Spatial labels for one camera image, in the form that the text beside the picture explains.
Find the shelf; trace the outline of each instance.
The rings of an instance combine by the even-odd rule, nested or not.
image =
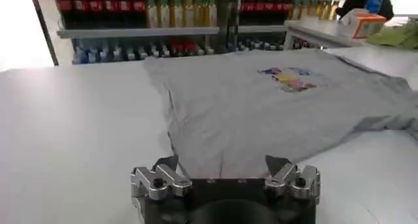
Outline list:
[[[285,32],[287,27],[284,25],[240,25],[238,33],[271,33]]]
[[[151,28],[151,29],[61,29],[58,36],[72,38],[154,37],[173,35],[217,35],[218,27]]]

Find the table surface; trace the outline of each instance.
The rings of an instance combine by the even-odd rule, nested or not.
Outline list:
[[[0,223],[138,223],[129,172],[171,153],[141,63],[8,71],[0,96]],[[322,173],[318,223],[418,223],[417,155],[385,131],[305,161]]]

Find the orange box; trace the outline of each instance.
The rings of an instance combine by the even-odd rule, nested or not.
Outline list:
[[[364,39],[380,31],[386,18],[377,14],[356,14],[349,24],[352,27],[353,39]]]

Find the blue bottle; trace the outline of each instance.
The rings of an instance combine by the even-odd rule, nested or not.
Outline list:
[[[383,0],[367,0],[364,7],[370,14],[378,14]]]

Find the red label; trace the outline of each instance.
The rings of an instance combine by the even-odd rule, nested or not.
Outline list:
[[[59,10],[71,10],[71,1],[57,0],[57,6]]]
[[[118,2],[116,1],[105,1],[104,5],[107,11],[118,11]]]
[[[133,10],[138,12],[144,12],[145,11],[145,3],[142,1],[135,1],[133,3]]]
[[[272,3],[265,3],[264,9],[265,10],[273,10],[274,5]]]
[[[292,4],[284,4],[283,5],[283,10],[290,10],[292,8]]]
[[[283,8],[282,4],[274,4],[273,10],[275,11],[281,11]]]
[[[87,11],[89,10],[89,3],[87,1],[74,1],[76,10]]]
[[[102,1],[90,1],[90,9],[91,11],[102,11],[103,2]]]
[[[264,10],[264,3],[255,4],[255,10]]]
[[[254,11],[254,3],[247,3],[247,11]]]
[[[130,11],[132,9],[132,2],[130,2],[130,1],[119,1],[119,9],[121,11]]]

